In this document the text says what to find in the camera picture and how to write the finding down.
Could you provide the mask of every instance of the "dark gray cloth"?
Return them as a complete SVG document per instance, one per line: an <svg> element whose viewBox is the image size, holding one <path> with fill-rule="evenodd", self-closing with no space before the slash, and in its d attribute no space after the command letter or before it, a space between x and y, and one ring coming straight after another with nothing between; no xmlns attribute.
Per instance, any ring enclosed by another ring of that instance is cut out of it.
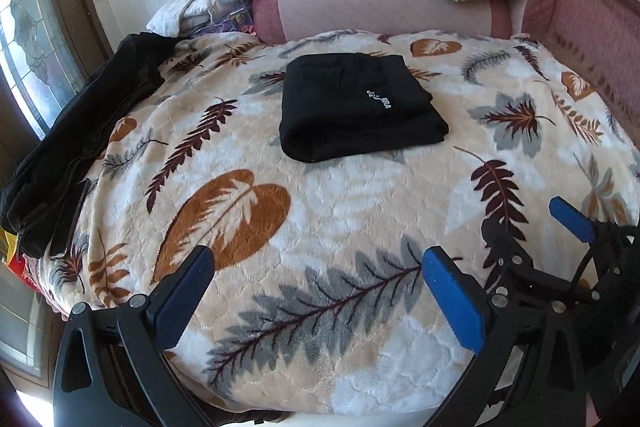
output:
<svg viewBox="0 0 640 427"><path fill-rule="evenodd" d="M177 42L153 33L125 37L18 166L2 191L0 226L18 234L20 253L44 255L71 186L107 146L116 122L164 83L158 66Z"/></svg>

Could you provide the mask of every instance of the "bed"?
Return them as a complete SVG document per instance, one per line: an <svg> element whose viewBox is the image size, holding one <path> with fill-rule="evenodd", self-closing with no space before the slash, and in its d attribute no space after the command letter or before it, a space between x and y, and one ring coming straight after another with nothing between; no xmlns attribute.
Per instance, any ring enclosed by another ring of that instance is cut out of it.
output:
<svg viewBox="0 0 640 427"><path fill-rule="evenodd" d="M287 158L284 69L329 52L402 55L449 123L445 141ZM426 248L443 246L489 288L495 270L479 238L489 217L562 277L584 247L548 215L551 198L638 220L631 140L590 84L526 36L338 30L268 46L229 33L180 42L160 73L165 83L117 124L88 172L69 255L40 260L38 280L65 314L78 301L113 307L148 294L195 245L211 247L214 280L165 355L219 407L437 407L470 353L422 282Z"/></svg>

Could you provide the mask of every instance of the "black clothing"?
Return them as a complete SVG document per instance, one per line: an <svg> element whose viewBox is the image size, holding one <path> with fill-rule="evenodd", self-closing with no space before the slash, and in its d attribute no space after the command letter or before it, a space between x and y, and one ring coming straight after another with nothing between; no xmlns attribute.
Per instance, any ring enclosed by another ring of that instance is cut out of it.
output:
<svg viewBox="0 0 640 427"><path fill-rule="evenodd" d="M447 123L399 55L323 54L287 66L280 143L302 162L441 142Z"/></svg>
<svg viewBox="0 0 640 427"><path fill-rule="evenodd" d="M0 203L0 225L18 234L18 252L44 255L69 187L105 149L116 122L164 83L158 66L176 42L153 33L125 37L18 166Z"/></svg>

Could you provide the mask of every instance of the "yellow cloth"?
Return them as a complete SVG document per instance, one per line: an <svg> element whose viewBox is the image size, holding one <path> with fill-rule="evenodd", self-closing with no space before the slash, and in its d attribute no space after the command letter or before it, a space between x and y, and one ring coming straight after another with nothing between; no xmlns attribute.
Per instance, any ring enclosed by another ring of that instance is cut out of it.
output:
<svg viewBox="0 0 640 427"><path fill-rule="evenodd" d="M4 240L7 243L6 263L8 266L11 263L11 260L14 258L15 246L18 243L18 236L3 229L0 229L0 232L4 234Z"/></svg>

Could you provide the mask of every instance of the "screw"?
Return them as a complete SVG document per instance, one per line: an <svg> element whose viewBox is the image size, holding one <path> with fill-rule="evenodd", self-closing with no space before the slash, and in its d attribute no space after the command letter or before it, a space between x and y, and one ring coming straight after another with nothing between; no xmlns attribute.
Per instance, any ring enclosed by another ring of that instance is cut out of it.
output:
<svg viewBox="0 0 640 427"><path fill-rule="evenodd" d="M74 315L79 315L82 312L84 312L85 309L86 309L86 302L76 302L76 304L74 304L74 307L71 308L71 312Z"/></svg>
<svg viewBox="0 0 640 427"><path fill-rule="evenodd" d="M491 302L496 308L505 308L509 304L509 299L498 293L491 297Z"/></svg>
<svg viewBox="0 0 640 427"><path fill-rule="evenodd" d="M146 303L146 295L142 293L136 293L129 299L129 306L132 308L142 308Z"/></svg>
<svg viewBox="0 0 640 427"><path fill-rule="evenodd" d="M561 301L553 301L551 303L551 308L556 313L564 313L566 311L566 306L564 305L564 302Z"/></svg>

